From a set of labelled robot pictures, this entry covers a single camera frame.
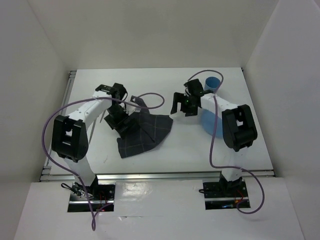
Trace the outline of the dark grey checked cloth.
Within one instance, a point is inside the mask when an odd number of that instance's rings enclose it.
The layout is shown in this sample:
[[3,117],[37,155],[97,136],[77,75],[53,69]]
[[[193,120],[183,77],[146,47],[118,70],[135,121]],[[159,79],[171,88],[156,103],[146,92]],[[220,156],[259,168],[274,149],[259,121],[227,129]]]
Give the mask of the dark grey checked cloth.
[[153,150],[165,140],[173,126],[173,119],[169,115],[151,114],[142,98],[132,96],[131,100],[141,108],[129,116],[135,125],[124,137],[117,138],[122,159]]

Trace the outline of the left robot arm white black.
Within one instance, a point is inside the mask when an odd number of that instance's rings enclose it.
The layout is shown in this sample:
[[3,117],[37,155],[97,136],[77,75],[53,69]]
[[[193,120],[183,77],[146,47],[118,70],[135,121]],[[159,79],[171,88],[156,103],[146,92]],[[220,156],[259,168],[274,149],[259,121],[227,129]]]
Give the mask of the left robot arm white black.
[[107,111],[105,120],[112,130],[117,131],[121,139],[138,130],[138,122],[116,101],[123,100],[126,94],[127,90],[120,83],[114,83],[113,86],[101,84],[93,93],[93,101],[84,103],[67,116],[58,115],[54,119],[51,149],[77,174],[76,185],[88,200],[93,200],[99,195],[99,184],[97,175],[92,171],[87,159],[87,129],[101,113]]

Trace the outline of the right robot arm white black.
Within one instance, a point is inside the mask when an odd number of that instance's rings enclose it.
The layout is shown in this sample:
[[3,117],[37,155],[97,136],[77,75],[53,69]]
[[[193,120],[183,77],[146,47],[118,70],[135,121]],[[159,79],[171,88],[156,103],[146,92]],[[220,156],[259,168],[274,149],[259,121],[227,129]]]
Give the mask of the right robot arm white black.
[[[241,185],[243,162],[248,148],[258,137],[252,111],[249,105],[231,103],[219,96],[215,88],[204,89],[199,79],[193,79],[184,84],[184,93],[175,92],[170,113],[178,111],[186,117],[196,116],[198,109],[214,113],[213,133],[209,150],[209,163],[215,169],[220,169],[218,190],[223,196],[230,196]],[[229,162],[222,166],[213,163],[213,147],[218,129],[218,119],[221,119],[222,138],[230,150]]]

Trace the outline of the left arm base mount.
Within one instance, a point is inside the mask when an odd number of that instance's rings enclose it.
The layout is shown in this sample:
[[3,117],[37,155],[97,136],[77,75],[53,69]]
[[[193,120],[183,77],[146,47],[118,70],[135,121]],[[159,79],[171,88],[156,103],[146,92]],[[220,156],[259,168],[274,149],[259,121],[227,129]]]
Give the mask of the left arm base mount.
[[[89,212],[89,204],[84,190],[73,184],[72,186],[62,183],[62,188],[70,191],[68,213],[83,213]],[[102,184],[98,186],[95,193],[88,193],[90,203],[94,212],[100,210],[101,212],[114,211],[116,184]]]

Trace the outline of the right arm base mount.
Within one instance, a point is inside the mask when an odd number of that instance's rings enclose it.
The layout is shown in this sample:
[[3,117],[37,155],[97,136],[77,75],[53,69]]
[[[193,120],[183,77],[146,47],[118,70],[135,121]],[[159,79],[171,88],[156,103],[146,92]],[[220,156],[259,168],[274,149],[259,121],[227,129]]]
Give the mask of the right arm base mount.
[[220,175],[218,181],[207,181],[202,183],[198,190],[204,196],[206,210],[225,210],[239,208],[250,208],[250,200],[247,185],[242,177],[238,180],[227,182]]

